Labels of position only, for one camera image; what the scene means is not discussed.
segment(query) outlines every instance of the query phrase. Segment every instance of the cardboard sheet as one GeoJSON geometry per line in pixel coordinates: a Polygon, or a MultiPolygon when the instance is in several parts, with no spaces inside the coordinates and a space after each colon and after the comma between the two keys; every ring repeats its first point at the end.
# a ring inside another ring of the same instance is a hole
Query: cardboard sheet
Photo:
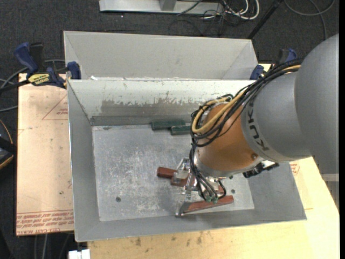
{"type": "Polygon", "coordinates": [[[67,92],[25,85],[18,104],[16,235],[71,231],[67,92]]]}

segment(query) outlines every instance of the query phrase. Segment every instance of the yellow cable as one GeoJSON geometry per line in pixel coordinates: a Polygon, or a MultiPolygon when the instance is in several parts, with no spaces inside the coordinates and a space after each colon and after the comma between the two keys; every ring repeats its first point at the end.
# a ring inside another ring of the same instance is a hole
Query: yellow cable
{"type": "MultiPolygon", "coordinates": [[[[301,67],[301,65],[294,65],[294,66],[290,66],[290,67],[287,67],[285,69],[283,69],[283,71],[286,71],[286,70],[290,70],[290,69],[295,69],[295,68],[299,68],[301,67]]],[[[203,125],[202,127],[200,128],[196,128],[196,125],[199,121],[199,118],[202,116],[202,114],[204,113],[204,110],[210,106],[210,105],[213,105],[215,103],[221,103],[222,101],[226,101],[227,98],[222,98],[222,99],[215,99],[215,100],[212,100],[212,101],[208,101],[205,105],[203,105],[203,107],[198,111],[198,113],[196,114],[195,116],[195,119],[193,121],[193,124],[192,124],[192,131],[193,133],[205,133],[209,130],[209,128],[211,126],[214,125],[214,123],[218,120],[218,118],[220,116],[222,116],[224,114],[224,112],[226,110],[228,110],[243,94],[244,90],[242,90],[242,92],[240,92],[235,98],[233,98],[228,104],[226,104],[226,106],[224,106],[211,120],[209,120],[205,125],[203,125]]]]}

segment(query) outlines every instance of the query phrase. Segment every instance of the scratched metal surface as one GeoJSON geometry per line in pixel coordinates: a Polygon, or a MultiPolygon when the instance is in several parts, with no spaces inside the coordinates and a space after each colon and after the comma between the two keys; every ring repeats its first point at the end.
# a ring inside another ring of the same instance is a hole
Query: scratched metal surface
{"type": "Polygon", "coordinates": [[[144,125],[153,120],[190,121],[209,99],[236,94],[249,80],[71,80],[94,126],[144,125]]]}
{"type": "MultiPolygon", "coordinates": [[[[184,198],[181,188],[158,178],[156,170],[176,168],[188,156],[189,135],[172,136],[148,125],[94,126],[92,135],[100,221],[174,215],[177,202],[184,198]]],[[[241,174],[224,184],[229,193],[235,190],[235,202],[204,212],[254,208],[248,181],[241,174]]]]}

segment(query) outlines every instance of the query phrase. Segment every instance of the black pole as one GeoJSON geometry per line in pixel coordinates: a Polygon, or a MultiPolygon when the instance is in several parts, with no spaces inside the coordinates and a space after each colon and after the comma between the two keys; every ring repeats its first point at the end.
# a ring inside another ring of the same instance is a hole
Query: black pole
{"type": "Polygon", "coordinates": [[[254,30],[249,34],[248,39],[252,39],[257,32],[261,29],[261,27],[266,23],[266,21],[269,19],[269,17],[272,15],[272,13],[275,12],[275,10],[279,7],[281,2],[284,0],[274,0],[270,8],[266,11],[265,15],[262,17],[262,19],[259,21],[259,23],[256,25],[254,30]]]}

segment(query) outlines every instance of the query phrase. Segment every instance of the dark gray carpet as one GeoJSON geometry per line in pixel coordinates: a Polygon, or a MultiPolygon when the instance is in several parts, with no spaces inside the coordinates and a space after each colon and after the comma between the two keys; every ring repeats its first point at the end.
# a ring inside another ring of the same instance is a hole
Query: dark gray carpet
{"type": "MultiPolygon", "coordinates": [[[[13,50],[22,42],[43,42],[46,58],[64,58],[62,34],[64,30],[143,33],[152,35],[208,36],[223,38],[246,38],[263,13],[274,0],[259,0],[261,13],[254,21],[238,22],[230,18],[223,26],[219,18],[204,22],[196,17],[149,14],[149,13],[100,13],[99,0],[0,0],[0,78],[22,68],[13,56],[13,50]]],[[[307,0],[287,0],[295,9],[315,12],[307,0]]],[[[325,9],[332,0],[313,0],[320,9],[325,9]]],[[[339,32],[339,0],[323,14],[327,35],[339,32]]],[[[279,50],[293,48],[304,57],[324,39],[319,16],[299,16],[282,3],[266,24],[254,37],[254,47],[259,61],[278,60],[279,50]]],[[[17,92],[10,91],[1,96],[0,108],[17,103],[17,92]]],[[[16,142],[17,111],[0,113],[16,142]]],[[[12,163],[0,171],[0,258],[6,246],[14,258],[33,258],[34,237],[15,237],[15,189],[16,164],[12,163]]],[[[66,234],[48,237],[47,257],[58,258],[66,234]]],[[[41,257],[44,239],[37,241],[38,257],[41,257]]],[[[69,237],[67,248],[76,248],[73,237],[69,237]]]]}

